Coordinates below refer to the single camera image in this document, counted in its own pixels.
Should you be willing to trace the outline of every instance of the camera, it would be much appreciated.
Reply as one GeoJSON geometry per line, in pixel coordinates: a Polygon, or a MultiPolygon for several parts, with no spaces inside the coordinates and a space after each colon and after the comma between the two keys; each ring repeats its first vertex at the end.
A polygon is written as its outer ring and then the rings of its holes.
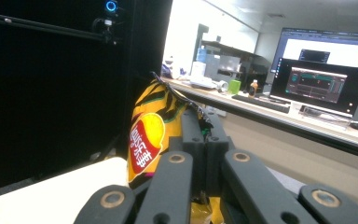
{"type": "Polygon", "coordinates": [[[117,12],[117,1],[107,0],[104,9],[107,16],[114,16],[117,12]]]}

